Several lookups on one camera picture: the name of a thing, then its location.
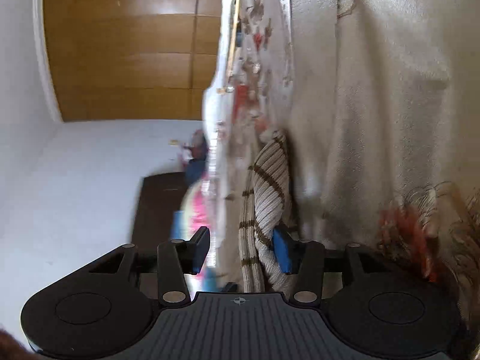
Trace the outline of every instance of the black circular housing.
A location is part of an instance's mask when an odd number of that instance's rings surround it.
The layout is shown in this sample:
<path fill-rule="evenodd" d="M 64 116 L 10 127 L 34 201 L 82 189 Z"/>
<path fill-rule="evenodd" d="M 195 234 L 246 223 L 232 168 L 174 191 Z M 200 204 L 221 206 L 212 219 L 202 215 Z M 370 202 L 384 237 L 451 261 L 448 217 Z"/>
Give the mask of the black circular housing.
<path fill-rule="evenodd" d="M 327 318 L 348 345 L 392 359 L 446 351 L 460 322 L 457 305 L 440 288 L 385 272 L 365 274 L 340 290 Z"/>
<path fill-rule="evenodd" d="M 149 299 L 114 274 L 80 274 L 36 293 L 22 310 L 35 351 L 59 359 L 94 359 L 137 341 L 152 320 Z"/>

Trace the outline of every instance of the wooden door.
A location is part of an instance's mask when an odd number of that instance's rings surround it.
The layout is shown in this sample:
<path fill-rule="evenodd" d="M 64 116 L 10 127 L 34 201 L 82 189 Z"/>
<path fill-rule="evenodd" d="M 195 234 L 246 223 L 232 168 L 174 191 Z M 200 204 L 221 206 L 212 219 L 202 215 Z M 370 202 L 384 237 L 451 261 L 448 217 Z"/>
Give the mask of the wooden door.
<path fill-rule="evenodd" d="M 221 0 L 44 0 L 65 121 L 201 119 Z"/>

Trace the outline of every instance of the white trim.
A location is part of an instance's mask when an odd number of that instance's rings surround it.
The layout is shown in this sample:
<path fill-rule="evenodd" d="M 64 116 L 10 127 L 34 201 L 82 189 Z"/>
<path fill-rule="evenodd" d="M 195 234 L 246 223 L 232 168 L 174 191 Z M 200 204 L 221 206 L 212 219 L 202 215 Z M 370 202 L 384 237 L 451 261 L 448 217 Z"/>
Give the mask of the white trim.
<path fill-rule="evenodd" d="M 46 105 L 54 122 L 63 123 L 57 103 L 57 97 L 53 89 L 53 81 L 50 73 L 47 44 L 45 42 L 45 29 L 43 27 L 43 0 L 33 0 L 33 33 L 35 49 L 37 50 L 38 70 L 45 94 Z"/>

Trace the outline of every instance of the ribbed knit cloth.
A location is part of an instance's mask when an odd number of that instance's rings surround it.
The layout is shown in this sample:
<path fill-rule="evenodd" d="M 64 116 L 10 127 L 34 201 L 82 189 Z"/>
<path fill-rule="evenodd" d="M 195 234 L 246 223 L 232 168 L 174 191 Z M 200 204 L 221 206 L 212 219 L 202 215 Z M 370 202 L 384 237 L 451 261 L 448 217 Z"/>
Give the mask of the ribbed knit cloth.
<path fill-rule="evenodd" d="M 242 193 L 238 248 L 244 292 L 267 289 L 282 291 L 288 297 L 293 277 L 280 270 L 272 249 L 272 236 L 280 219 L 290 224 L 289 180 L 285 136 L 276 131 L 249 166 Z"/>

